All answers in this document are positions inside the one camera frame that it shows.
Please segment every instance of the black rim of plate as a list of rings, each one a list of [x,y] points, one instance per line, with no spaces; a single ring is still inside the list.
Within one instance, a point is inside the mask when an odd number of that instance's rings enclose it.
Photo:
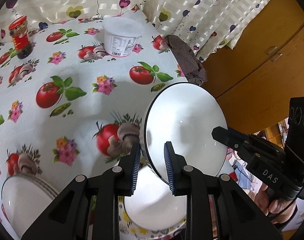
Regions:
[[[147,122],[148,122],[148,116],[149,116],[149,114],[150,114],[150,111],[151,111],[151,109],[152,109],[152,106],[154,105],[154,102],[156,101],[156,99],[159,97],[159,95],[162,93],[162,92],[164,92],[166,89],[168,89],[169,87],[172,87],[172,86],[174,86],[174,85],[178,85],[178,84],[185,84],[185,83],[187,83],[187,84],[190,84],[190,85],[193,85],[193,86],[197,86],[197,87],[200,87],[199,85],[196,85],[196,84],[192,84],[192,83],[189,83],[189,82],[178,82],[178,83],[174,83],[174,84],[170,84],[169,86],[167,86],[166,88],[164,88],[163,90],[161,90],[157,95],[156,95],[156,97],[153,99],[153,101],[151,102],[151,104],[150,104],[150,106],[149,106],[149,108],[148,108],[148,111],[147,111],[147,114],[146,114],[146,116],[145,116],[145,120],[144,120],[144,128],[143,128],[143,132],[144,132],[144,148],[145,148],[145,152],[146,152],[146,155],[147,155],[147,157],[148,157],[148,161],[149,161],[149,164],[151,165],[151,167],[152,167],[152,169],[153,169],[153,171],[156,173],[156,175],[163,181],[163,182],[165,182],[167,185],[168,185],[168,182],[161,176],[161,174],[158,172],[158,170],[155,168],[155,166],[154,166],[154,164],[153,164],[153,162],[152,162],[152,159],[151,159],[151,157],[150,157],[150,154],[149,154],[149,150],[148,150],[148,142],[147,142],[147,136],[146,136],[146,134],[147,134]],[[222,169],[222,167],[223,167],[223,165],[224,165],[224,161],[223,161],[223,163],[222,163],[222,166],[220,167],[220,169],[218,170],[218,172],[217,172],[217,174],[215,175],[215,176],[217,176],[218,174],[219,174],[219,172],[220,172],[220,170]]]

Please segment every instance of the human hand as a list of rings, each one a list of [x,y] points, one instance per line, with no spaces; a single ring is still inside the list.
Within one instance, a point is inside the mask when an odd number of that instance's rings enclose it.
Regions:
[[[254,199],[254,203],[262,210],[262,212],[265,214],[265,216],[267,216],[269,212],[273,213],[273,214],[277,214],[277,213],[281,212],[284,208],[286,208],[291,203],[291,201],[286,201],[281,198],[275,199],[272,201],[272,203],[270,203],[269,197],[266,192],[267,188],[268,188],[268,186],[263,183]],[[294,213],[295,207],[296,207],[296,201],[287,210],[285,210],[281,215],[279,215],[277,218],[273,219],[272,223],[273,224],[285,223],[287,220],[290,219],[290,217]]]

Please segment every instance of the checkered cloth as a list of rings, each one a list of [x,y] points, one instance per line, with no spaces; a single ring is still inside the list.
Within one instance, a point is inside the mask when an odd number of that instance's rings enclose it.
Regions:
[[[192,49],[178,36],[168,35],[165,42],[170,47],[188,82],[201,86],[206,79],[206,72]]]

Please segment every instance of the table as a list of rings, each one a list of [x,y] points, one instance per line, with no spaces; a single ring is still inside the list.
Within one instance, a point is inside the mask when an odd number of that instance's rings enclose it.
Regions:
[[[121,17],[145,27],[124,58],[105,52],[102,18],[33,31],[35,47],[24,60],[12,43],[0,46],[0,219],[10,233],[1,211],[10,175],[31,173],[61,191],[79,174],[102,174],[128,152],[158,91],[186,82],[143,12]],[[15,166],[18,155],[25,158]]]

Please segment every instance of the red lid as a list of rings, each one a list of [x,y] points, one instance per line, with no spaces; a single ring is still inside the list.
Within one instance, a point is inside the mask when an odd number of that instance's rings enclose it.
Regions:
[[[27,20],[27,16],[21,16],[19,19],[16,19],[14,22],[12,22],[9,26],[9,30],[14,29],[15,27],[18,27],[20,24],[25,22]]]

